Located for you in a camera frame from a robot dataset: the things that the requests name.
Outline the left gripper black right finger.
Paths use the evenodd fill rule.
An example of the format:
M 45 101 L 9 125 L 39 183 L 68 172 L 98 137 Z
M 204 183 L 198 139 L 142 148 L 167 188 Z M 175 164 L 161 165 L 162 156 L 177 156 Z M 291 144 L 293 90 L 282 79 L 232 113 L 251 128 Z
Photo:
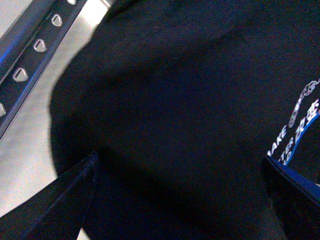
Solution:
M 266 155 L 262 172 L 267 194 L 288 240 L 320 238 L 320 187 Z

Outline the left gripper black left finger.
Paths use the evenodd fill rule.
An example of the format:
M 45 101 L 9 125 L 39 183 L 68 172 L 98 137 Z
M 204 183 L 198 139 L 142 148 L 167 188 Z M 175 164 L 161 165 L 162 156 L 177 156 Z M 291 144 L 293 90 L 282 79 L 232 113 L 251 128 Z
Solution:
M 93 152 L 0 218 L 2 240 L 75 240 L 95 195 L 100 162 Z

